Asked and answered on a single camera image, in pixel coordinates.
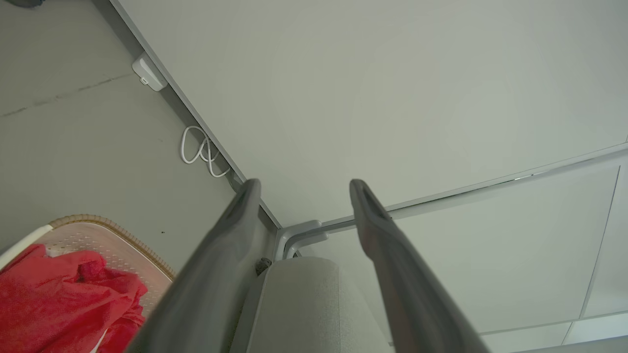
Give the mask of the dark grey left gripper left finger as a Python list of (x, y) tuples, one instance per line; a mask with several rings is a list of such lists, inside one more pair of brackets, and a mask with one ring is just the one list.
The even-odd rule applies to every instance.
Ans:
[(261, 183), (249, 179), (177, 274), (129, 353), (219, 353), (226, 343), (229, 299), (254, 241)]

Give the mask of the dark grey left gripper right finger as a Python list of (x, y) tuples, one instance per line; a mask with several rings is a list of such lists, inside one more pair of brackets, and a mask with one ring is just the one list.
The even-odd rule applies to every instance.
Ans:
[(349, 185), (360, 243), (374, 264), (398, 353), (486, 353), (487, 347), (367, 183)]

